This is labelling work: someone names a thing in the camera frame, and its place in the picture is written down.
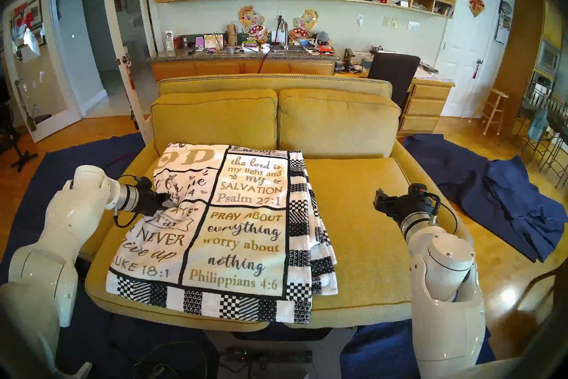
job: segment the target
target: white blanket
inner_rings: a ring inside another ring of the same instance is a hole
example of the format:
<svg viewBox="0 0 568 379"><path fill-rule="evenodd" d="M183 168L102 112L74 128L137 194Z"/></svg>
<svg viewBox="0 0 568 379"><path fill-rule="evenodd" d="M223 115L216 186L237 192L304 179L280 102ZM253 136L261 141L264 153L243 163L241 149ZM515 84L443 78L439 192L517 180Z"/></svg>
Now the white blanket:
<svg viewBox="0 0 568 379"><path fill-rule="evenodd" d="M175 207L124 237L106 289L188 313L308 323L337 263L296 151L170 144L154 188Z"/></svg>

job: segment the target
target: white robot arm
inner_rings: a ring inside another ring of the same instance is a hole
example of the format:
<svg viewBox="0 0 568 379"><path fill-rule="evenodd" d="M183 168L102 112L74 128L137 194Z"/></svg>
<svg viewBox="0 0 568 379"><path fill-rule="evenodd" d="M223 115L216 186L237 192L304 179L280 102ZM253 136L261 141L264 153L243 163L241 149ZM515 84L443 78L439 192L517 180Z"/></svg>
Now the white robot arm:
<svg viewBox="0 0 568 379"><path fill-rule="evenodd" d="M74 264L81 246L105 209L115 210L115 220L117 210L153 215L168 196L151 187L145 177L131 186L108 178L101 168L78 167L50 201L37 243L14 253L8 283L0 286L0 304L50 371L56 371L59 327L71 321L78 281Z"/></svg>
<svg viewBox="0 0 568 379"><path fill-rule="evenodd" d="M441 202L424 185L410 185L401 197L378 190L373 205L397 222L408 245L412 344L420 377L443 377L475 365L485 309L473 247L436 226Z"/></svg>

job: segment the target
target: wooden stool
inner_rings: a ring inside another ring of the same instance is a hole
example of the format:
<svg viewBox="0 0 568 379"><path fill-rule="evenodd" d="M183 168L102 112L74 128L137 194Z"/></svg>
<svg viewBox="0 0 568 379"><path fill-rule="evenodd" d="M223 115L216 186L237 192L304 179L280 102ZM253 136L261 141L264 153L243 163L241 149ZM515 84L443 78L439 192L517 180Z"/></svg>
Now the wooden stool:
<svg viewBox="0 0 568 379"><path fill-rule="evenodd" d="M489 103L489 97L491 96L491 93L495 93L497 95L497 100L495 101L495 104ZM469 118L469 122L471 122L471 120L475 117L477 113L480 113L482 119L484 117L487 118L487 124L485 125L483 135L485 136L487 134L487 129L489 128L489 124L499 124L497 125L497 135L499 136L499 132L501 131L501 123L503 122L503 108L505 108L505 99L507 99L509 95L497 89L491 89L491 93L489 93L487 99L485 99L485 101L483 101L479 105L479 107L477 107L477 110L475 110L473 115L471 115L471 117ZM497 107L499 106L499 101L501 100L501 98L503 98L503 105L501 105L501 109L498 109ZM487 116L483 112L485 105L489 105L491 108L493 108L493 111L491 112L490 116ZM495 116L495 113L501 113L501 117L499 118L499 120L493 120L493 116Z"/></svg>

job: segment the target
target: white door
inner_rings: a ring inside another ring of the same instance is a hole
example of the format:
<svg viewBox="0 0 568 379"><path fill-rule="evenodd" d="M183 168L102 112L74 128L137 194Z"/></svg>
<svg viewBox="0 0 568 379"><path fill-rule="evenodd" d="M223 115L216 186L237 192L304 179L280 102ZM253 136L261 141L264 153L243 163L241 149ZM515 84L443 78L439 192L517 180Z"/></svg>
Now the white door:
<svg viewBox="0 0 568 379"><path fill-rule="evenodd" d="M146 0L139 0L140 2L140 13L144 25L144 33L146 36L146 44L148 45L148 50L150 56L156 55L156 50L154 48L154 42L152 37L152 28L150 27L150 19L148 16L148 8L146 6ZM128 75L128 57L124 50L124 44L122 36L120 35L120 28L118 24L118 18L116 16L115 2L114 0L105 0L105 10L108 20L108 28L110 30L110 35L112 39L112 45L114 47L114 52L116 55L116 63L118 64L120 70L120 76L122 77L122 82L124 83L124 89L130 101L132 111L134 112L134 117L140 128L140 133L144 138L146 145L152 140L152 121L150 117L146 119L144 113L140 106L140 101L138 98L138 93L133 89Z"/></svg>
<svg viewBox="0 0 568 379"><path fill-rule="evenodd" d="M446 25L436 61L440 73L456 83L442 116L471 117L477 105L487 96L490 85L485 83L483 71L491 62L485 59L485 55L494 37L500 0L483 0L485 10L477 17L473 16L469 1L456 0L456 10Z"/></svg>
<svg viewBox="0 0 568 379"><path fill-rule="evenodd" d="M4 9L8 76L34 142L81 119L55 46L49 0L17 0Z"/></svg>

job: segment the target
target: yellow sofa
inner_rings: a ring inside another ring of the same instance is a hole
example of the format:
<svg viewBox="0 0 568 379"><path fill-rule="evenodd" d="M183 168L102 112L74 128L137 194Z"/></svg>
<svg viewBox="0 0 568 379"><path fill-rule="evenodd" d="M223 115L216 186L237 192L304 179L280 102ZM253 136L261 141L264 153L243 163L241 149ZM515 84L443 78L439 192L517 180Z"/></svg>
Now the yellow sofa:
<svg viewBox="0 0 568 379"><path fill-rule="evenodd" d="M400 108L390 99L391 88L373 79L305 75L166 79L158 83L159 97L152 106L153 144L125 174L152 179L170 142L301 150L337 255L339 294L314 297L310 323L297 326L349 327L408 319L410 258L395 222L373 208L375 191L380 187L388 195L403 195L409 183L420 182L449 203L396 141ZM130 216L121 213L119 222ZM455 227L446 210L440 211L438 221L448 231ZM457 235L473 244L458 222ZM85 287L98 306L201 329L255 331L268 325L191 315L107 293L107 270L123 237L124 230L114 226L107 213L83 247L82 253L94 258Z"/></svg>

